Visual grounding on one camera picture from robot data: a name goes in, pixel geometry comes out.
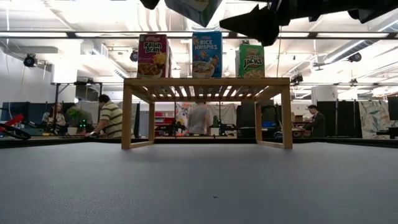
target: white wall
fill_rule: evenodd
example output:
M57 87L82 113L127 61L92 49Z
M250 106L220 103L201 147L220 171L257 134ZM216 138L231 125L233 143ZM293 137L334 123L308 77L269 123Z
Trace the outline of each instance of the white wall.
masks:
M0 50L0 106L3 102L10 101L53 103L55 101L55 86L50 84L51 78L51 72L44 74L44 70L41 68L27 68L23 61L6 55ZM58 100L73 102L74 98L75 92L65 89Z

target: woman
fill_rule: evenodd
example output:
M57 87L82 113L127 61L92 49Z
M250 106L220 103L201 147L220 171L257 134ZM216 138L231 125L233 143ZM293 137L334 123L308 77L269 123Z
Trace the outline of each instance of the woman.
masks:
M47 125L47 127L52 126L54 123L54 106L51 107L50 112L46 112L43 114L43 123ZM65 126L65 117L61 113L61 104L57 104L57 122L55 123L57 126Z

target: rice krispies box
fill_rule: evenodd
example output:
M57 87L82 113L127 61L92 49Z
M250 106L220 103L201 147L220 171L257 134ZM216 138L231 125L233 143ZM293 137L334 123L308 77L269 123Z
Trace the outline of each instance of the rice krispies box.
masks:
M263 78L266 76L264 66L264 48L261 45L241 44L236 52L236 77Z
M223 35L221 32L195 32L192 36L192 77L221 77Z
M169 42L166 35L141 34L137 78L169 77Z

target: gray floor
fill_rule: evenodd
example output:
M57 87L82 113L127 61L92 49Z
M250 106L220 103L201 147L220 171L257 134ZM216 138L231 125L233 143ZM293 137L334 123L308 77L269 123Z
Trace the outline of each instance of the gray floor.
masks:
M398 223L398 149L68 144L0 150L0 223Z

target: ceiling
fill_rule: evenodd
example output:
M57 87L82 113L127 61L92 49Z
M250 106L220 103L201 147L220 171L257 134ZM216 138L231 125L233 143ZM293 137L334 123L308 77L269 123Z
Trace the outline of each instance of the ceiling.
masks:
M145 9L139 0L110 1L90 0L74 1L40 1L40 0L0 0L0 30L10 31L190 31L203 29L174 11L168 9L161 1L153 11ZM210 22L209 29L217 29L222 18L249 12L257 3L250 1L224 0ZM350 18L348 13L339 12L321 16L316 22L307 18L291 21L282 31L300 32L378 32L398 21L398 11L392 11L366 24ZM190 74L190 44L188 39L171 39L174 77ZM224 74L235 76L234 54L240 40L225 39L223 44ZM323 63L325 57L341 54L357 43L357 40L286 40L276 41L265 47L266 76L291 77L303 75L306 83L347 83L357 78L359 83L398 81L398 40L381 40L361 49L360 62L339 60L321 69L314 63ZM81 76L93 77L99 82L121 82L114 75L116 68L127 76L133 77L137 64L129 56L137 48L136 39L90 39L90 40L40 40L11 39L9 49L22 51L24 47L55 47L57 53L38 54L39 59L49 63L60 60L62 52L67 52L72 44L82 44L89 48L108 49L109 57L102 55L77 55L76 61L81 64ZM294 88L294 95L308 98L311 85ZM339 86L339 91L355 91L363 97L372 96L374 86Z

